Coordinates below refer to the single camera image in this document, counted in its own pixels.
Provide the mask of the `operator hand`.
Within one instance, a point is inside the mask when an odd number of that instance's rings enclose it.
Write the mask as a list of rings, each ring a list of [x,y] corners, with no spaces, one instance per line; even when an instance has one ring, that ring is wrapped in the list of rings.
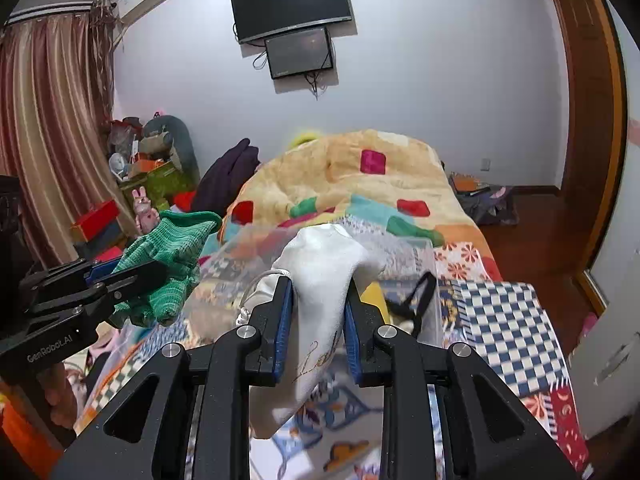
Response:
[[[55,364],[37,375],[44,396],[50,405],[50,419],[55,425],[72,429],[76,422],[77,402],[67,380],[62,363]]]

